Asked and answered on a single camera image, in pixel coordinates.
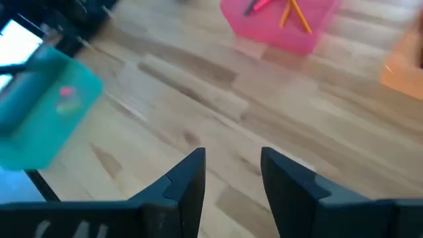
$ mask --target orange pencil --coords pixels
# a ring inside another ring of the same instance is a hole
[[[284,13],[282,13],[282,17],[279,22],[279,27],[283,27],[285,25],[290,11],[291,11],[291,2],[288,0],[285,5]]]
[[[311,29],[309,24],[307,23],[307,21],[305,20],[305,17],[303,15],[303,13],[301,12],[301,9],[299,8],[297,1],[296,0],[291,0],[291,4],[293,5],[293,8],[297,11],[297,14],[299,16],[299,18],[301,19],[301,22],[303,23],[303,26],[305,27],[305,29],[307,30],[307,32],[309,34],[311,34]]]

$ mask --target pink plastic bin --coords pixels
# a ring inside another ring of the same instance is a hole
[[[340,0],[297,0],[312,34],[305,31],[293,7],[285,26],[279,27],[284,7],[289,0],[271,0],[266,6],[246,17],[243,13],[250,1],[221,1],[220,8],[232,30],[254,41],[268,43],[304,56],[313,52]]]

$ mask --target pencil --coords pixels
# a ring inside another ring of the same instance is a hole
[[[282,28],[285,25],[290,11],[291,11],[291,2],[290,2],[290,0],[288,0],[286,5],[285,5],[284,13],[282,13],[282,17],[281,17],[280,22],[279,22],[280,28]]]
[[[293,8],[295,8],[295,10],[297,11],[297,14],[299,16],[299,18],[301,19],[301,22],[303,23],[303,26],[305,27],[305,29],[307,30],[307,32],[309,34],[311,34],[311,29],[309,24],[307,23],[307,21],[305,20],[305,17],[303,15],[303,13],[301,12],[301,9],[299,8],[297,1],[296,0],[291,0],[291,3],[293,5]]]
[[[252,0],[248,5],[247,9],[244,11],[244,16],[248,16],[252,10],[254,10],[254,5],[258,2],[258,0]]]
[[[259,0],[255,5],[254,5],[254,10],[258,11],[260,10],[262,7],[264,7],[266,4],[268,4],[270,2],[270,0]]]

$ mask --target black object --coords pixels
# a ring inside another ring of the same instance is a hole
[[[4,74],[14,75],[16,73],[24,71],[25,69],[26,69],[26,66],[24,63],[4,65],[4,66],[0,66],[0,75],[4,75]]]
[[[420,52],[419,52],[419,66],[420,69],[423,69],[423,11],[420,11],[420,16],[418,17],[418,33],[419,33],[419,37],[420,37]]]
[[[36,189],[39,191],[41,196],[47,202],[60,202],[59,197],[54,193],[52,188],[48,185],[48,183],[44,180],[44,178],[40,175],[37,170],[26,170],[25,171],[28,178],[34,184]]]
[[[369,200],[277,151],[262,149],[261,170],[280,237],[420,238],[423,200]]]
[[[0,205],[0,237],[197,237],[205,166],[198,148],[128,201]]]
[[[258,2],[258,0],[252,0],[250,2],[248,7],[244,11],[244,16],[248,16],[252,12],[252,10],[254,9],[254,5],[256,5],[257,2]]]
[[[0,28],[13,19],[41,37],[44,23],[62,33],[56,48],[73,57],[83,47],[81,42],[98,32],[115,3],[116,0],[2,0]]]

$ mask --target black cord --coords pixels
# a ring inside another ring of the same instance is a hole
[[[4,74],[14,75],[16,73],[20,73],[24,71],[25,69],[26,69],[26,65],[24,63],[4,65],[4,66],[0,66],[0,75],[4,75]]]

